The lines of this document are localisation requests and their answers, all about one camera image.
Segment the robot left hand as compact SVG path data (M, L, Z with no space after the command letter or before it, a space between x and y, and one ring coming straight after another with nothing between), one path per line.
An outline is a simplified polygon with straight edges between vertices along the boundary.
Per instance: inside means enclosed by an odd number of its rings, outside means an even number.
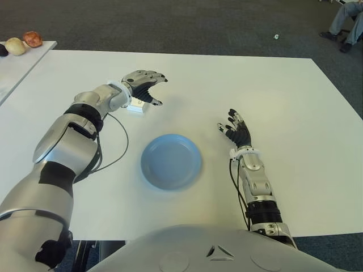
M163 74L146 70L134 71L121 80L121 83L129 89L132 97L154 106L161 106L163 103L153 98L149 89L162 82L168 82Z

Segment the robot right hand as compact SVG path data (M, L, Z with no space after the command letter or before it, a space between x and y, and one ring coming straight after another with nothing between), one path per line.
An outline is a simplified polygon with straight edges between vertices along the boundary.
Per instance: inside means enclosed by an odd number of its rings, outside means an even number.
M229 140L231 140L237 146L237 148L243 146L251 147L251 135L244 119L234 109L230 109L228 115L228 120L233 126L218 123L218 130L222 132Z

